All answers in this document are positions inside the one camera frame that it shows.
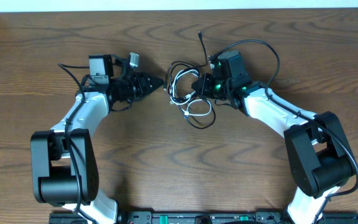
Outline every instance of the white backdrop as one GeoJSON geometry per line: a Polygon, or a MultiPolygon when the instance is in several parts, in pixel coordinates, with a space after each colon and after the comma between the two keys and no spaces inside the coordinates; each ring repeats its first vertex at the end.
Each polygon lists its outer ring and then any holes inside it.
{"type": "Polygon", "coordinates": [[[358,7],[358,0],[0,0],[0,12],[358,7]]]}

